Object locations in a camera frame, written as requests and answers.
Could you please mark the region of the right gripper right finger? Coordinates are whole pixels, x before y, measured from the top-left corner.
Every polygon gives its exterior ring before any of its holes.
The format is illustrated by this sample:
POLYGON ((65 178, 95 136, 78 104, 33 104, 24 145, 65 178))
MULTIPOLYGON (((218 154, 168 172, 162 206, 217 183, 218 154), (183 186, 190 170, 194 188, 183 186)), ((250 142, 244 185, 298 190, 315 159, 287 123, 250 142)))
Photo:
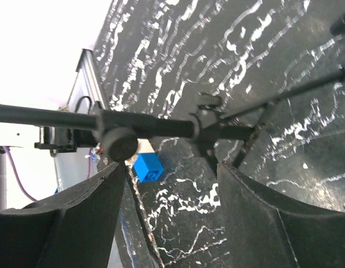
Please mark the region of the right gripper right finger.
POLYGON ((345 213, 287 197, 226 162, 217 167, 232 267, 345 267, 345 213))

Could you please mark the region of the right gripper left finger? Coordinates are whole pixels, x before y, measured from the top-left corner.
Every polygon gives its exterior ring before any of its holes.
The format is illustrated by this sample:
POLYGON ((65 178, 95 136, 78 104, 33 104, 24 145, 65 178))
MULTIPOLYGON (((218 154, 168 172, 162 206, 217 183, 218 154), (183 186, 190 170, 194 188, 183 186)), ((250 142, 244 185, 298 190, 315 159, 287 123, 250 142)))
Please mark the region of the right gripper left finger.
POLYGON ((0 267, 107 267, 125 181, 115 163, 22 209, 0 210, 0 267))

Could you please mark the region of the red mic tripod stand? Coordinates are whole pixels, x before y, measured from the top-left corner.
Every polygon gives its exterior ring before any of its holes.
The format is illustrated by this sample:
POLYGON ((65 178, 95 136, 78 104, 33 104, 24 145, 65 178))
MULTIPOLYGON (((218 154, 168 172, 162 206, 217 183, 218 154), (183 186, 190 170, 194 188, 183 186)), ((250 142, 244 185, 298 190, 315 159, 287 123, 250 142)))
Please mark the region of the red mic tripod stand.
POLYGON ((79 114, 0 104, 0 123, 38 126, 40 140, 35 143, 36 149, 63 153, 99 145, 100 152, 115 162, 130 159, 141 138, 179 137, 188 139, 196 153, 214 167, 214 144, 218 140, 240 140, 243 146, 233 162, 239 167, 280 102, 335 82, 345 82, 345 64, 333 73, 232 113, 218 111, 220 96, 203 93, 197 99, 197 110, 187 121, 101 108, 96 108, 94 114, 79 114))

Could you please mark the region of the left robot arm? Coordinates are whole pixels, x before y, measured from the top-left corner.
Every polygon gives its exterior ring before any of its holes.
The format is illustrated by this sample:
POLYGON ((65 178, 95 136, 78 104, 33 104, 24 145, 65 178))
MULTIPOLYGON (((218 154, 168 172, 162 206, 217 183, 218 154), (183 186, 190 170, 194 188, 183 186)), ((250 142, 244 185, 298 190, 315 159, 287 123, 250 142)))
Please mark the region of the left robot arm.
MULTIPOLYGON (((24 104, 26 108, 48 109, 59 112, 85 113, 92 112, 93 100, 89 96, 83 96, 74 102, 73 107, 59 106, 55 102, 45 100, 25 100, 13 99, 11 102, 4 100, 0 105, 15 106, 24 104)), ((41 143, 44 136, 44 142, 52 141, 55 148, 50 148, 50 154, 65 152, 76 152, 78 148, 92 148, 97 142, 90 132, 85 131, 68 131, 58 129, 51 131, 48 127, 42 128, 34 125, 23 125, 18 123, 0 122, 0 154, 4 154, 4 147, 34 148, 37 143, 41 143)))

